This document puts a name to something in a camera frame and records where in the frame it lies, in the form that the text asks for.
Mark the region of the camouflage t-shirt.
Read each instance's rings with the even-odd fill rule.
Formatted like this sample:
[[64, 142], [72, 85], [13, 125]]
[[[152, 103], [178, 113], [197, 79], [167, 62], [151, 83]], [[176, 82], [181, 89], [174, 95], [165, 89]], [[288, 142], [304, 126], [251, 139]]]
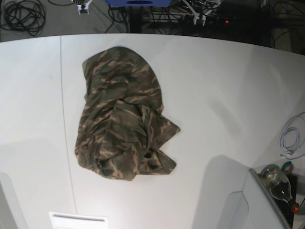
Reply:
[[170, 174], [176, 162], [161, 147], [180, 128], [162, 114], [161, 88], [147, 61], [117, 46], [82, 66], [86, 94], [75, 145], [78, 164], [108, 179]]

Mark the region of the black power strip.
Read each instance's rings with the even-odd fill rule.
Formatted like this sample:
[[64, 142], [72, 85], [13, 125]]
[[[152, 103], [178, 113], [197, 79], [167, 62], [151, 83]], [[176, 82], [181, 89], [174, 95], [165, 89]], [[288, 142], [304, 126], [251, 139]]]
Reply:
[[229, 24], [233, 21], [235, 21], [237, 18], [235, 16], [227, 16], [227, 15], [206, 15], [205, 17], [202, 16], [202, 19], [196, 19], [194, 15], [190, 14], [184, 14], [181, 16], [178, 16], [179, 22], [189, 22], [193, 25], [216, 25], [216, 24]]

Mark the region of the blue box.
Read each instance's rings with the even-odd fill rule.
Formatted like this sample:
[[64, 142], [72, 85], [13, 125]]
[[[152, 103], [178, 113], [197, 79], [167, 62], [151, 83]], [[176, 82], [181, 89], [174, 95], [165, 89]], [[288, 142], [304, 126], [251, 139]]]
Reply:
[[107, 0], [112, 7], [167, 7], [171, 0]]

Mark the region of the clear plastic bottle red cap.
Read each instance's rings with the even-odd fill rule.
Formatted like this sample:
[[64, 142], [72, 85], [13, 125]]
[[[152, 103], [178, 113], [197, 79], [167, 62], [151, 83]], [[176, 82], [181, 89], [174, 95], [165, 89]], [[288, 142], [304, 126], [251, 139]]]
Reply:
[[268, 165], [260, 173], [260, 178], [262, 179], [266, 189], [273, 198], [280, 199], [276, 192], [276, 188], [283, 187], [287, 191], [288, 197], [284, 200], [290, 205], [291, 211], [294, 214], [298, 214], [301, 207], [296, 202], [295, 199], [291, 197], [291, 187], [289, 179], [286, 174], [280, 169], [278, 165]]

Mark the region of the green tape roll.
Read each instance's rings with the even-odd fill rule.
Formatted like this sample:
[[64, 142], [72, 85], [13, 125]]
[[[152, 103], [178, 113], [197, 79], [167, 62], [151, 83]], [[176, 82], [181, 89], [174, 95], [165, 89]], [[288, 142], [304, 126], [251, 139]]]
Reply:
[[291, 161], [284, 163], [282, 166], [282, 171], [287, 175], [291, 174], [293, 169], [294, 169], [294, 165], [292, 164]]

